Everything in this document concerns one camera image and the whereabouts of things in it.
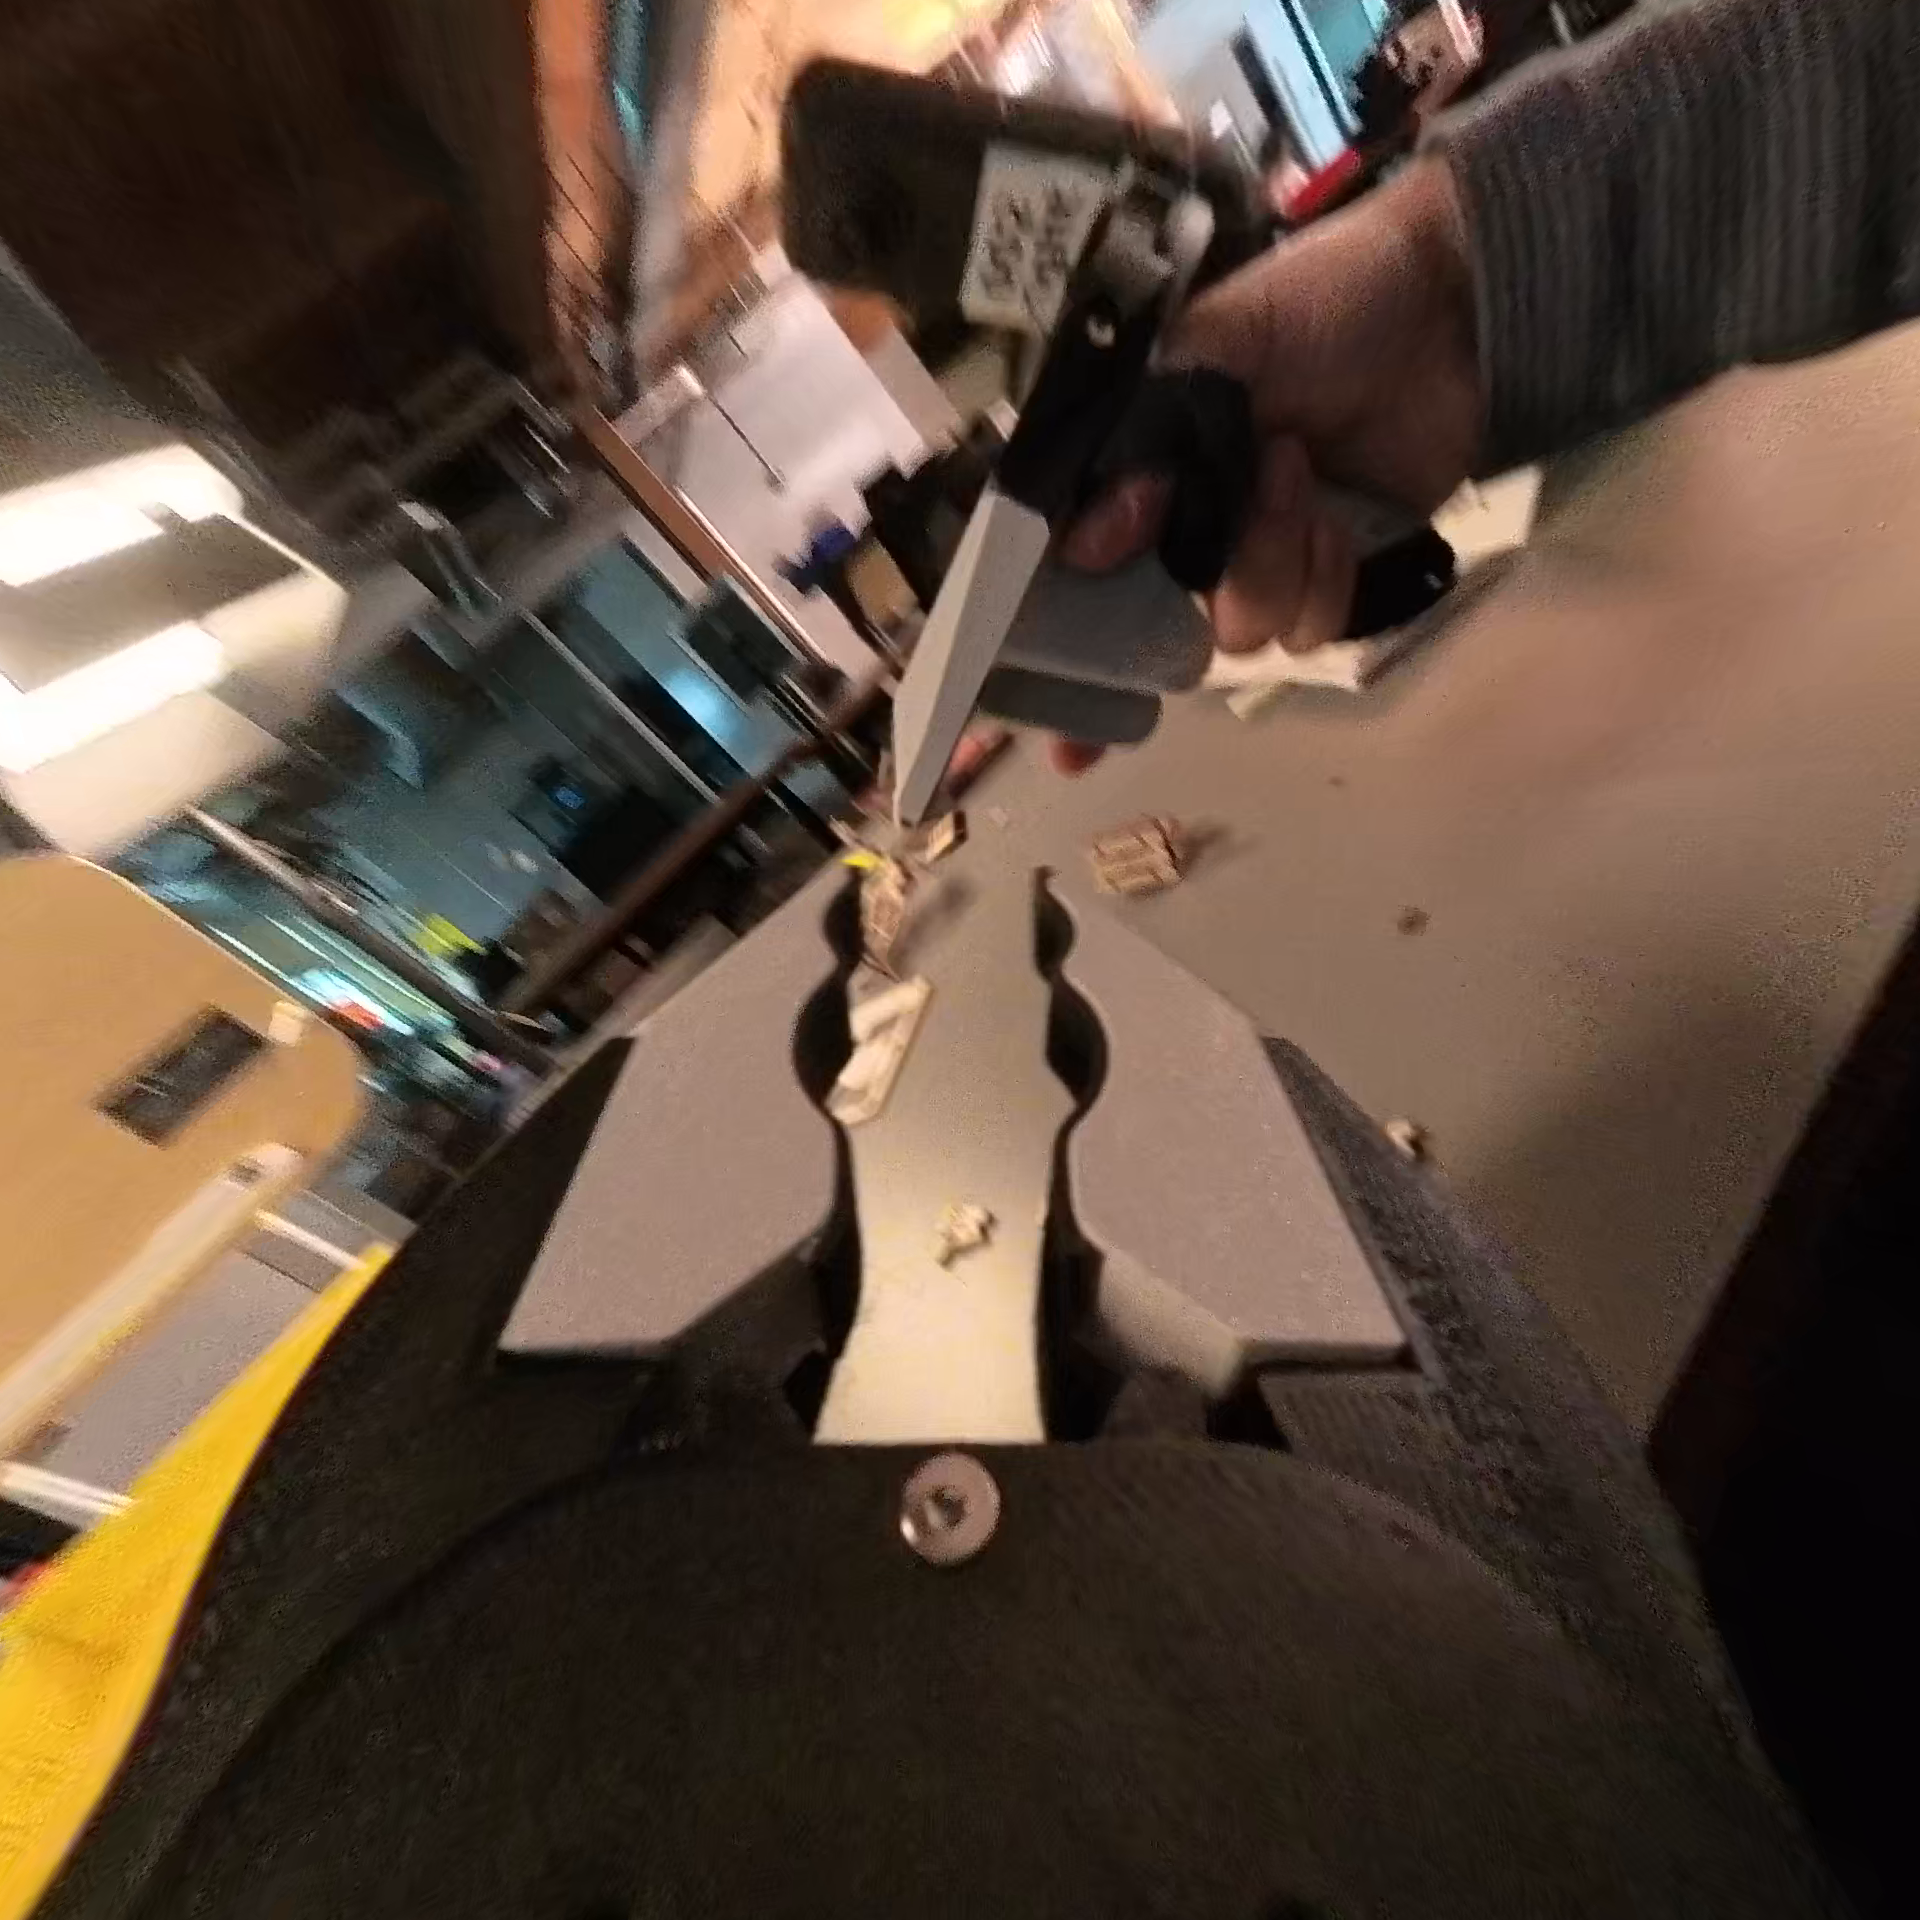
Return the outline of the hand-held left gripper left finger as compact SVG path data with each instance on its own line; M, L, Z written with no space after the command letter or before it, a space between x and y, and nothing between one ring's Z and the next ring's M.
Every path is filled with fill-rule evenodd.
M499 1355L659 1359L840 1222L854 945L857 874L822 866L626 1031Z

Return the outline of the small wooden box model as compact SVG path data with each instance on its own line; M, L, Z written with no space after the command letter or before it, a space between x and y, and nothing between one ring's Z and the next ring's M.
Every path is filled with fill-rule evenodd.
M1196 854L1194 831L1166 815L1142 815L1092 835L1086 866L1097 894L1147 899L1183 886Z

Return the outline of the small wooden cat part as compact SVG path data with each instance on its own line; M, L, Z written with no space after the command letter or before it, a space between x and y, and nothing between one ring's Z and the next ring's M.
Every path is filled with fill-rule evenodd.
M934 985L924 974L899 981L870 974L854 982L849 995L849 1055L826 1098L826 1112L837 1126L867 1126L884 1112L930 995Z

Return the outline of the person's right forearm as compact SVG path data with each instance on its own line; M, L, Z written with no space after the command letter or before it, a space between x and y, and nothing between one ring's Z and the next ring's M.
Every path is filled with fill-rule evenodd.
M1489 478L1917 318L1917 6L1669 4L1452 118Z

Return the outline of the person's right hand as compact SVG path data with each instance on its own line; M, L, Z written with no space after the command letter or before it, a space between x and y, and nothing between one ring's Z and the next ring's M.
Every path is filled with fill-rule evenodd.
M1444 154L1284 238L1190 298L1166 369L1243 386L1259 474L1234 558L1204 595L1214 645L1294 654L1343 636L1357 548L1330 495L1427 519L1483 432L1474 272Z

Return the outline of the ceiling light panel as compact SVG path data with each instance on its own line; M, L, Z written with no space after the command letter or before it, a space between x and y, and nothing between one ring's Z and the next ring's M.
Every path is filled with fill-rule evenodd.
M240 512L240 485L184 444L7 488L2 586L29 589L156 541L170 522Z
M30 774L237 672L314 661L344 609L339 582L302 568L210 611L137 611L130 636L56 636L4 611L2 772Z

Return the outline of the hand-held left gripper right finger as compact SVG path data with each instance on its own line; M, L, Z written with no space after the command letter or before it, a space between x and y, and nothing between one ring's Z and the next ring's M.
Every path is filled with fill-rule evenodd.
M1033 924L1074 1104L1052 1196L1092 1261L1094 1342L1204 1402L1267 1368L1403 1365L1403 1312L1256 1024L1052 874Z

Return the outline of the yellow box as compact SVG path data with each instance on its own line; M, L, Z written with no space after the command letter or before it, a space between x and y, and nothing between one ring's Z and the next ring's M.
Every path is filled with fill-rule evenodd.
M343 1268L2 1608L2 1914L30 1916L124 1764L216 1534L306 1372L392 1262Z

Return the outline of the beige panel with dark label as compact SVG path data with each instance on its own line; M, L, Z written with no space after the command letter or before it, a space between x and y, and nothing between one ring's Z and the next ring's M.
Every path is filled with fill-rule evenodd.
M362 1055L129 881L2 862L2 1456L309 1189Z

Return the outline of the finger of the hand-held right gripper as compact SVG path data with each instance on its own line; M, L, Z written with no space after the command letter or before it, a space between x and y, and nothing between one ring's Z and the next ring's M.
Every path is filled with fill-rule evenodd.
M893 828L924 821L1047 545L1043 515L982 491L893 689Z

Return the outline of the white instruction booklet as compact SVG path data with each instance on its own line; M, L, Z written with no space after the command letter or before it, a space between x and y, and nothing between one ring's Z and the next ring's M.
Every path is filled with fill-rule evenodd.
M1259 654L1214 654L1202 689L1219 694L1239 721L1292 694L1369 696L1389 675L1434 648L1457 618L1476 611L1476 604L1499 586L1532 541L1539 495L1543 465L1510 469L1489 482L1462 482L1432 522L1453 551L1453 582L1414 619L1307 654L1289 654L1280 645Z

